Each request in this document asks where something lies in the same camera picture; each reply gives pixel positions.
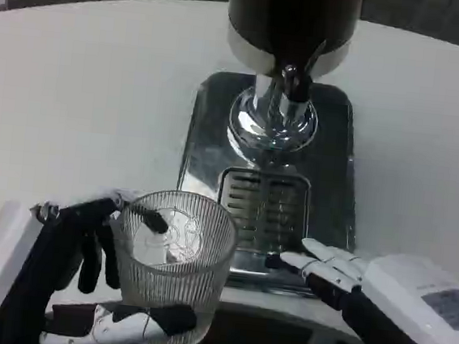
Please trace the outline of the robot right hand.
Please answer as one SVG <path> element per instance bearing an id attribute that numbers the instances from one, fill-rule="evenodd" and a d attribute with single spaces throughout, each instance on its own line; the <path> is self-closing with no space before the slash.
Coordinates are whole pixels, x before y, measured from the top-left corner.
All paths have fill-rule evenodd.
<path id="1" fill-rule="evenodd" d="M 459 344 L 459 283 L 426 257 L 364 260 L 310 237 L 266 265 L 301 277 L 364 344 Z"/>

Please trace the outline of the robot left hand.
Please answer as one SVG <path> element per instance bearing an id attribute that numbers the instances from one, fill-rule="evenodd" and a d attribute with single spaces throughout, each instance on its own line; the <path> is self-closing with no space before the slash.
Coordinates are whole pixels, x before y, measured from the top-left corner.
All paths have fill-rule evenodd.
<path id="1" fill-rule="evenodd" d="M 188 304 L 82 306 L 76 313 L 46 307 L 72 279 L 92 293 L 100 275 L 121 286 L 113 217 L 133 202 L 115 190 L 59 206 L 7 202 L 0 210 L 0 344 L 140 344 L 194 330 Z"/>

